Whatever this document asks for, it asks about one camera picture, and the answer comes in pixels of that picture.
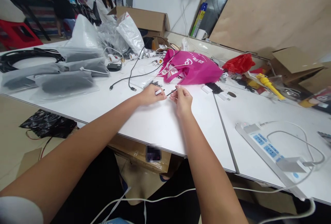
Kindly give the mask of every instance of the red stool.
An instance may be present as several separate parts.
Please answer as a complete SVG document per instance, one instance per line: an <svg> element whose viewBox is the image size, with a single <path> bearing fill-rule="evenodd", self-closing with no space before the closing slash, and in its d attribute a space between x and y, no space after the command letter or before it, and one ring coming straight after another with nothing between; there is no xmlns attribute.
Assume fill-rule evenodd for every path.
<svg viewBox="0 0 331 224"><path fill-rule="evenodd" d="M7 36L0 35L0 42L6 47L7 50L11 50L10 47L21 49L42 45L40 39L24 23L0 20L0 27L7 34ZM26 36L22 32L22 27L30 33L31 37Z"/></svg>

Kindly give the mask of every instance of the yellow toy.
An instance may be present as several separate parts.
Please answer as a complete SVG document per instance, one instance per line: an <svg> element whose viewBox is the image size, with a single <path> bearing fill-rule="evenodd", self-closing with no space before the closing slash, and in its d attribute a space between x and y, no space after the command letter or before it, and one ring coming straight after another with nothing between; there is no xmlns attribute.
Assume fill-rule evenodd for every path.
<svg viewBox="0 0 331 224"><path fill-rule="evenodd" d="M277 89L275 89L275 87L271 84L265 75L259 73L256 75L256 78L259 79L264 86L268 87L275 95L277 95L280 100L285 100L285 97L282 96Z"/></svg>

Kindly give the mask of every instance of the hand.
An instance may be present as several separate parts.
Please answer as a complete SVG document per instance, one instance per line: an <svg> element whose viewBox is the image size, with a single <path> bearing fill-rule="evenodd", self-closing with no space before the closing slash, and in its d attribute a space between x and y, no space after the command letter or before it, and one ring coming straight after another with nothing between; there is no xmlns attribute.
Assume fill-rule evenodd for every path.
<svg viewBox="0 0 331 224"><path fill-rule="evenodd" d="M176 86L177 91L170 95L170 100L177 104L177 115L179 118L192 114L191 106L193 97L181 85Z"/></svg>
<svg viewBox="0 0 331 224"><path fill-rule="evenodd" d="M152 103L155 103L157 101L165 100L166 94L164 93L163 89L161 89L161 93L157 96L155 95L155 92L161 89L158 86L155 86L153 84L150 84L147 86L141 93L137 94L136 97L139 101L140 105L150 105Z"/></svg>

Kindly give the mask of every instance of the black pants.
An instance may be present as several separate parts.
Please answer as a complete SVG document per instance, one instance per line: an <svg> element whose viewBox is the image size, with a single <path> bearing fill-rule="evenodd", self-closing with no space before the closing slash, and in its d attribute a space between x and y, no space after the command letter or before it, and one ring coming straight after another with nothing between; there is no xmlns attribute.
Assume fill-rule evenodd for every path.
<svg viewBox="0 0 331 224"><path fill-rule="evenodd" d="M87 223L111 201L123 194L114 152L105 148L90 164L68 199L60 208L52 224ZM195 188L189 162L185 159L173 177L158 189L149 200L175 196L186 189ZM95 221L101 223L110 213L111 204ZM144 223L144 203L131 206L121 201L109 219L121 217L134 224ZM147 223L198 223L200 207L196 191L188 191L176 198L155 203L146 202Z"/></svg>

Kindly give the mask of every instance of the woman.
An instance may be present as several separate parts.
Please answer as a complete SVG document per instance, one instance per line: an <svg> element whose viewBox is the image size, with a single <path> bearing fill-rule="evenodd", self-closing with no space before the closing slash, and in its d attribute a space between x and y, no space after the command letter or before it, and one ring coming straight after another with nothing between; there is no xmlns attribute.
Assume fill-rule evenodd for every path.
<svg viewBox="0 0 331 224"><path fill-rule="evenodd" d="M192 96L180 85L170 99L184 134L188 160L146 203L147 223L247 223L232 185L210 148L192 111ZM165 100L160 88L148 86L63 141L0 192L1 223L90 223L109 202L123 195L113 152L105 148L133 112ZM94 223L110 213L110 205ZM119 203L111 223L145 223L144 203Z"/></svg>

